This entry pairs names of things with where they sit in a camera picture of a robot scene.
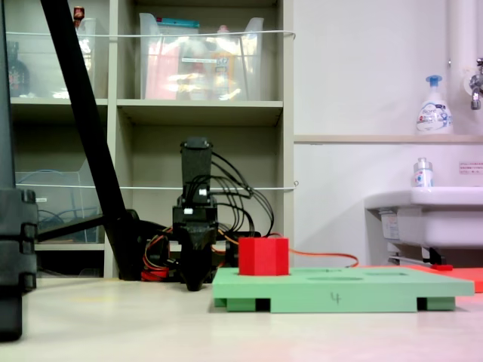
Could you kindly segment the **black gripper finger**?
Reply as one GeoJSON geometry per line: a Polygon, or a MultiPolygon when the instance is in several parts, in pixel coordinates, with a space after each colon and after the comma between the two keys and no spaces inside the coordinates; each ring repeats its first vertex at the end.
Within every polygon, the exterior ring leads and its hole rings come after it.
{"type": "Polygon", "coordinates": [[[195,290],[202,288],[205,279],[211,272],[211,246],[216,242],[217,228],[201,228],[196,241],[197,267],[195,273],[195,290]]]}
{"type": "Polygon", "coordinates": [[[189,291],[196,291],[195,254],[189,233],[182,228],[177,229],[178,242],[181,245],[180,274],[189,291]]]}

